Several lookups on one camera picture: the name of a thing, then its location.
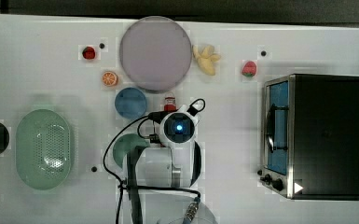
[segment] orange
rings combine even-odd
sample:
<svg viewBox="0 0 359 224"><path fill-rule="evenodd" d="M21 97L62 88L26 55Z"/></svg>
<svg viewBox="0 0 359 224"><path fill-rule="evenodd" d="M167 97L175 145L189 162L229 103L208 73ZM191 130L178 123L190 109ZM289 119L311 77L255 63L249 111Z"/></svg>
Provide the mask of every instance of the orange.
<svg viewBox="0 0 359 224"><path fill-rule="evenodd" d="M118 83L118 76L114 72L105 72L103 75L103 84L105 86L116 86Z"/></svg>

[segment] oven knob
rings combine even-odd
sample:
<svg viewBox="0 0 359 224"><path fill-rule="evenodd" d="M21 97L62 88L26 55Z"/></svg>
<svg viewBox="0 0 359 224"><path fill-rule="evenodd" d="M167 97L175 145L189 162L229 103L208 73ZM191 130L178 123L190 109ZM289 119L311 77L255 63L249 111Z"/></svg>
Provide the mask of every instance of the oven knob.
<svg viewBox="0 0 359 224"><path fill-rule="evenodd" d="M264 177L260 177L261 181L264 181L264 183L266 183L267 185L271 184L271 176L270 175L265 175Z"/></svg>
<svg viewBox="0 0 359 224"><path fill-rule="evenodd" d="M272 187L277 189L278 191L283 190L283 182L280 178L272 181Z"/></svg>

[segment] black cable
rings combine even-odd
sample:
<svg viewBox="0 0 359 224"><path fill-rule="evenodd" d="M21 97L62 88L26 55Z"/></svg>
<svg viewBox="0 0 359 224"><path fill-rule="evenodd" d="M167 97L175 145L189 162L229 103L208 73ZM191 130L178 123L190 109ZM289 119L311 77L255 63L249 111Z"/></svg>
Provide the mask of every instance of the black cable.
<svg viewBox="0 0 359 224"><path fill-rule="evenodd" d="M204 109L205 109L205 100L204 100L204 99L199 98L199 99L197 99L197 100L193 101L193 103L191 103L188 107L193 106L193 105L194 105L195 103L197 103L198 101L202 101L202 102L203 102L202 109L201 109L201 110L197 110L197 111L198 111L198 113L200 113L202 110L204 110Z"/></svg>
<svg viewBox="0 0 359 224"><path fill-rule="evenodd" d="M139 135L140 137L144 138L144 139L147 139L148 137L141 135L140 128L141 128L142 124L145 123L145 122L148 121L148 120L149 120L149 119L144 119L144 120L142 120L142 121L138 124L138 129L136 130L136 132L138 132L138 135Z"/></svg>
<svg viewBox="0 0 359 224"><path fill-rule="evenodd" d="M149 186L137 186L137 187L129 187L127 188L133 188L133 189L153 189L153 190L171 190L171 191L183 191L187 193L193 193L197 194L197 196L200 198L201 194L199 191L193 190L193 189L180 189L180 188L158 188L158 187L149 187Z"/></svg>
<svg viewBox="0 0 359 224"><path fill-rule="evenodd" d="M104 169L106 170L107 173L113 175L119 182L120 185L118 185L118 187L120 188L120 198L118 199L118 205L117 205L117 212L116 212L116 224L118 224L118 218L120 217L120 206L121 206L121 201L123 200L123 184L124 181L115 173L113 173L112 171L110 171L107 166L106 166L106 155L107 152L109 151L109 148L112 146L112 144L116 141L116 139L118 138L118 136L123 133L126 129L128 129L130 126L132 126L132 124L134 124L135 122L141 120L141 119L145 119L147 118L147 116L143 116L139 119L134 120L133 122L131 122L130 124L128 124L126 127L124 127L118 134L116 134L116 136L112 139L112 141L110 142L109 146L106 148L106 151L104 153L104 158L103 158L103 165L104 165Z"/></svg>

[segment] oven handle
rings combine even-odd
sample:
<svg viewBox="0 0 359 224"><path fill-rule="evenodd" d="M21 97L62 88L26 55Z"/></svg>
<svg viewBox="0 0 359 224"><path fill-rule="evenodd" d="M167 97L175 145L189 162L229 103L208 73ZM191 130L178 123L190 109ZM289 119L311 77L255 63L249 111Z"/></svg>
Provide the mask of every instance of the oven handle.
<svg viewBox="0 0 359 224"><path fill-rule="evenodd" d="M271 153L276 149L287 150L287 147L275 147L274 146L274 136L275 136L275 111L276 110L289 110L288 106L276 106L272 104L269 108L269 113L267 114L267 131L266 131L266 142L269 146L269 151Z"/></svg>

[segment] white table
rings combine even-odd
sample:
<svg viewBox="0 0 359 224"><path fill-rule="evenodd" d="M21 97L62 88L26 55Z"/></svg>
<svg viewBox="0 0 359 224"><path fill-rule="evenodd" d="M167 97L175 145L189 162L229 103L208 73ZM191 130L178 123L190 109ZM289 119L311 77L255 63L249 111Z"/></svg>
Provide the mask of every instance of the white table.
<svg viewBox="0 0 359 224"><path fill-rule="evenodd" d="M0 223L114 223L117 183L102 168L101 157L108 141L129 123L113 103L119 90L133 85L117 53L133 22L0 15L0 121L11 134L9 148L0 155ZM359 223L359 202L287 201L262 187L255 173L261 163L263 83L294 72L359 75L359 29L179 23L193 44L212 44L222 55L215 77L193 62L173 90L178 105L199 97L207 102L198 135L203 172L195 189L218 222ZM98 60L81 60L83 47L101 41L107 48ZM266 57L259 56L261 50ZM241 75L246 60L257 60L254 78ZM102 85L104 69L120 74L123 82L115 90ZM164 94L146 96L147 112L162 108ZM61 185L38 191L17 175L14 136L21 118L43 104L54 105L73 127L76 154Z"/></svg>

